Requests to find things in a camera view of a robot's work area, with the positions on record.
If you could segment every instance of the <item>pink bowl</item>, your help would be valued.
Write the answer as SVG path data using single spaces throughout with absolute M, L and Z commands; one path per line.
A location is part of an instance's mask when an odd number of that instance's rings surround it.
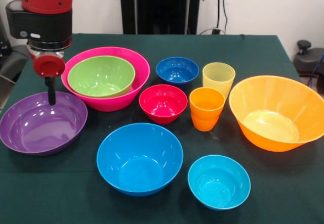
M 179 88 L 167 84 L 145 89 L 139 103 L 147 116 L 158 124 L 169 124 L 186 109 L 187 95 Z
M 67 76 L 72 67 L 75 66 L 77 63 L 94 56 L 116 56 L 127 60 L 133 65 L 136 75 L 134 82 L 127 94 L 115 98 L 95 99 L 78 94 L 69 86 L 67 82 Z M 83 100 L 90 108 L 103 112 L 111 112 L 128 106 L 134 100 L 139 90 L 146 83 L 149 75 L 150 66 L 146 59 L 139 53 L 120 47 L 100 47 L 83 51 L 77 54 L 76 56 L 72 57 L 65 64 L 65 71 L 61 75 L 61 79 L 63 85 L 71 93 Z

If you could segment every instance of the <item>blue bowl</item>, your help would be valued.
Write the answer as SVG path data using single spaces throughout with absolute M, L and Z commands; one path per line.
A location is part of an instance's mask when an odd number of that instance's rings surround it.
M 170 57 L 158 63 L 156 73 L 164 83 L 183 87 L 199 75 L 199 67 L 190 59 Z
M 178 174 L 183 150 L 167 129 L 149 123 L 125 125 L 101 143 L 97 166 L 115 189 L 131 196 L 155 194 Z
M 212 210 L 229 210 L 241 205 L 251 190 L 245 169 L 233 159 L 220 155 L 195 161 L 188 182 L 194 196 Z

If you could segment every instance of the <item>plastic bowl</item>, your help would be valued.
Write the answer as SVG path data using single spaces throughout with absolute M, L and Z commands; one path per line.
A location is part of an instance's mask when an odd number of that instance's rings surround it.
M 170 57 L 157 64 L 156 73 L 164 83 L 184 87 L 199 75 L 199 67 L 190 59 Z
M 115 56 L 96 56 L 76 64 L 67 80 L 78 94 L 112 98 L 126 94 L 134 78 L 134 67 L 128 61 Z
M 137 197 L 167 186 L 182 162 L 183 150 L 176 136 L 149 123 L 118 128 L 101 143 L 97 153 L 102 177 L 120 192 Z
M 186 109 L 187 95 L 171 85 L 155 85 L 144 90 L 139 103 L 145 114 L 158 124 L 169 124 Z
M 67 82 L 67 76 L 71 68 L 79 62 L 95 56 L 116 56 L 127 60 L 133 65 L 136 75 L 134 82 L 127 94 L 108 99 L 91 98 L 76 93 L 69 86 Z M 82 99 L 90 108 L 103 112 L 111 112 L 128 106 L 134 100 L 143 85 L 147 82 L 149 75 L 149 64 L 147 63 L 146 59 L 139 53 L 120 47 L 100 47 L 81 52 L 80 54 L 72 57 L 65 64 L 65 71 L 61 75 L 61 79 L 66 89 L 68 89 L 78 98 Z
M 268 151 L 288 151 L 324 135 L 324 99 L 295 80 L 247 78 L 232 89 L 229 105 L 246 138 Z
M 56 92 L 50 106 L 48 94 L 29 96 L 11 106 L 0 121 L 0 139 L 13 151 L 44 156 L 69 146 L 83 129 L 88 111 L 72 94 Z
M 248 198 L 251 181 L 245 169 L 231 158 L 210 155 L 195 161 L 188 173 L 193 195 L 207 208 L 229 210 Z

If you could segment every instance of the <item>red gripper cap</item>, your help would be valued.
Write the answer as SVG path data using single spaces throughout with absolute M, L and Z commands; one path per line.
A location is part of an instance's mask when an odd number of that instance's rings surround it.
M 53 55 L 42 55 L 34 58 L 34 70 L 41 77 L 60 76 L 65 69 L 64 60 Z

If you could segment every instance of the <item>cup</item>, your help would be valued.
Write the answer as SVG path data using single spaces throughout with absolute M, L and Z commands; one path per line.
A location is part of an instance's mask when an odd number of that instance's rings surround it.
M 232 88 L 235 70 L 230 65 L 222 62 L 207 64 L 202 70 L 202 86 L 212 87 L 220 91 L 225 100 Z
M 211 87 L 199 87 L 189 96 L 191 119 L 200 131 L 209 131 L 216 125 L 224 108 L 224 95 Z

